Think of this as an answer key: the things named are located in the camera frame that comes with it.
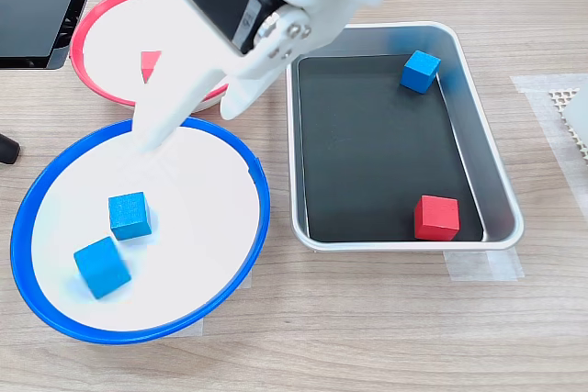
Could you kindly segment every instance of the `wooden table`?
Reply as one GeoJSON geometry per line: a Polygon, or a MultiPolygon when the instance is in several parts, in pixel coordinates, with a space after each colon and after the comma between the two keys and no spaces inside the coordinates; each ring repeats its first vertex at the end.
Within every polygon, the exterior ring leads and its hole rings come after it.
{"type": "MultiPolygon", "coordinates": [[[[90,0],[86,10],[99,0],[90,0]]],[[[222,124],[254,150],[272,194],[253,286],[202,337],[131,347],[71,340],[21,299],[12,222],[65,147],[131,112],[90,92],[71,65],[0,72],[0,131],[21,142],[0,166],[0,390],[585,391],[588,225],[510,76],[588,72],[588,0],[386,0],[357,22],[436,20],[459,35],[526,218],[526,278],[452,282],[441,253],[313,253],[289,225],[285,83],[222,124]]]]}

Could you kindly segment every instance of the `blue rim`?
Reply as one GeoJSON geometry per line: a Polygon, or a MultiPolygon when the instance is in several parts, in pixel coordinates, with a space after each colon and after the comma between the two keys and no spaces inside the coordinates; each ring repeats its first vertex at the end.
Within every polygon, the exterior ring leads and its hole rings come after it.
{"type": "Polygon", "coordinates": [[[51,184],[53,184],[53,181],[55,181],[61,172],[63,172],[63,170],[65,170],[72,162],[87,151],[95,148],[98,144],[117,137],[118,135],[122,135],[123,133],[130,132],[131,120],[120,121],[119,123],[107,126],[85,138],[82,138],[55,158],[28,190],[22,204],[20,205],[20,209],[18,210],[17,218],[15,219],[14,227],[12,229],[12,239],[10,241],[10,262],[12,264],[12,274],[17,283],[18,291],[20,291],[20,295],[25,302],[27,302],[28,307],[55,330],[78,340],[103,344],[129,344],[158,339],[178,330],[182,330],[186,326],[191,325],[209,314],[241,284],[251,271],[257,256],[259,256],[259,253],[263,248],[267,229],[269,228],[269,187],[261,163],[255,157],[253,152],[228,130],[209,123],[208,121],[196,118],[188,118],[182,126],[185,128],[203,130],[224,140],[239,152],[245,162],[249,165],[249,174],[254,180],[257,194],[259,196],[260,216],[254,244],[243,265],[231,282],[229,282],[229,284],[227,284],[207,304],[181,319],[148,330],[114,331],[99,330],[97,328],[85,326],[63,315],[43,295],[39,284],[37,283],[35,272],[33,271],[31,258],[32,232],[40,204],[51,187],[51,184]]]}

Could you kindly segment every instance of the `red rim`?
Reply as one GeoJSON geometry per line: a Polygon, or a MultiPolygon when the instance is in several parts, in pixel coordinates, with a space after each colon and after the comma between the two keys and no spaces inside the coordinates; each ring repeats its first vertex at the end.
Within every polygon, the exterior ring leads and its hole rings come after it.
{"type": "MultiPolygon", "coordinates": [[[[90,28],[94,26],[96,21],[101,18],[109,9],[126,1],[128,0],[103,0],[94,8],[92,8],[92,10],[82,19],[76,30],[73,32],[72,43],[70,45],[70,59],[72,60],[72,66],[74,67],[73,70],[78,74],[80,80],[82,80],[82,82],[91,90],[96,92],[98,95],[102,95],[110,101],[114,101],[115,103],[119,103],[125,106],[135,106],[134,101],[125,100],[118,96],[114,96],[94,83],[94,80],[90,78],[90,75],[88,74],[84,65],[84,43],[90,28]]],[[[227,87],[228,85],[225,84],[218,89],[213,90],[208,95],[206,95],[203,102],[225,93],[227,87]]]]}

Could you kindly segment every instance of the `metal tray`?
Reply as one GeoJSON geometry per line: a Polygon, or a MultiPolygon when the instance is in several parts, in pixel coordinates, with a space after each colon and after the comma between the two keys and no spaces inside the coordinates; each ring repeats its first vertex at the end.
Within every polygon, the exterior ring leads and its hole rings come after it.
{"type": "Polygon", "coordinates": [[[434,22],[351,25],[298,57],[287,82],[291,216],[302,243],[323,252],[486,251],[521,239],[523,216],[453,30],[434,22]],[[398,85],[415,50],[441,59],[426,95],[398,85]],[[455,240],[413,237],[417,194],[459,200],[455,240]]]}

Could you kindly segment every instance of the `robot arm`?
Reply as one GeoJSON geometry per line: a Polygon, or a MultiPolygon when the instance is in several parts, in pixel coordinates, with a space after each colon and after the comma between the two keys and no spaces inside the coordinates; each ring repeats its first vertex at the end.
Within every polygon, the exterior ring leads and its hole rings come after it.
{"type": "Polygon", "coordinates": [[[133,117],[138,146],[157,148],[223,78],[230,87],[221,115],[240,115],[291,60],[330,43],[359,7],[380,1],[166,0],[169,38],[133,117]]]}

